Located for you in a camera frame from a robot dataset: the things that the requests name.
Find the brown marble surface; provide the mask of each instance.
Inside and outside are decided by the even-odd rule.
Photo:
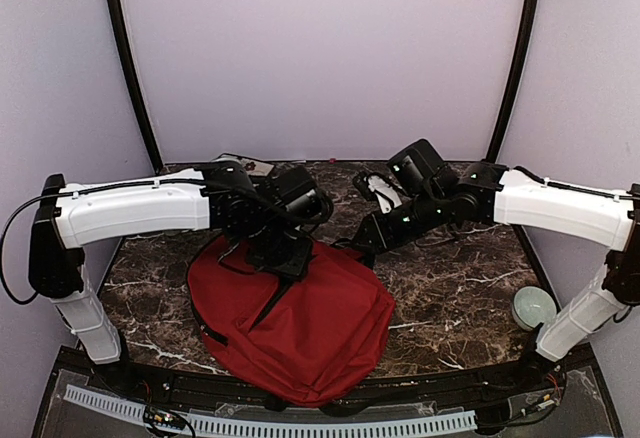
[[[375,205],[351,185],[362,169],[388,174],[382,163],[309,163],[335,203],[316,238],[351,237]],[[462,171],[463,164],[454,164]],[[160,233],[124,242],[101,299],[134,361],[226,374],[208,354],[189,307],[187,266],[214,232]],[[454,237],[440,228],[415,244],[378,257],[375,272],[397,307],[387,349],[371,376],[398,377],[476,368],[517,359],[526,333],[511,317],[518,289],[537,285],[508,226],[466,225]]]

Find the red object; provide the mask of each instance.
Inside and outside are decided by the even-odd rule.
[[[300,406],[344,396],[378,364],[395,302],[358,253],[315,243],[309,274],[252,328],[278,288],[272,274],[221,267],[219,238],[192,263],[188,282],[202,338],[231,374]],[[251,272],[246,246],[225,265]]]

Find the black pole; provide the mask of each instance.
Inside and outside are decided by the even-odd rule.
[[[513,52],[513,59],[511,60],[509,77],[507,78],[507,86],[504,90],[502,104],[500,105],[500,112],[498,113],[498,119],[496,120],[496,125],[493,129],[493,136],[491,137],[487,157],[485,158],[486,161],[491,163],[495,163],[498,159],[498,154],[500,153],[500,148],[504,141],[504,136],[507,133],[509,119],[511,118],[511,112],[513,111],[513,104],[515,103],[516,95],[518,94],[518,86],[520,85],[522,70],[524,69],[524,62],[527,58],[527,49],[529,48],[529,40],[531,38],[531,30],[533,29],[533,19],[536,14],[537,4],[538,0],[524,0],[522,16],[520,17],[520,28],[518,29],[518,38]]]
[[[127,82],[133,111],[136,115],[138,127],[140,128],[140,133],[142,134],[142,139],[144,140],[144,145],[147,148],[147,154],[149,155],[153,169],[156,173],[159,173],[163,167],[162,157],[160,156],[158,143],[153,136],[151,121],[149,120],[147,109],[144,106],[142,90],[140,89],[138,75],[133,64],[133,55],[131,54],[127,28],[124,22],[124,15],[122,13],[122,3],[120,0],[107,0],[107,5],[109,6],[113,35],[116,39],[116,46],[118,47],[118,54],[120,55],[120,65],[122,66],[124,79]]]

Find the white grille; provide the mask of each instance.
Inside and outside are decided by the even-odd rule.
[[[144,405],[67,385],[64,399],[113,418],[143,425]],[[442,416],[375,423],[304,424],[216,418],[198,413],[185,416],[201,437],[251,438],[418,438],[475,430],[475,413],[465,411]]]

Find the white bowl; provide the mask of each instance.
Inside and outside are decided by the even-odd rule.
[[[531,331],[540,323],[548,323],[556,316],[556,304],[541,288],[525,286],[513,297],[511,314],[520,328]]]

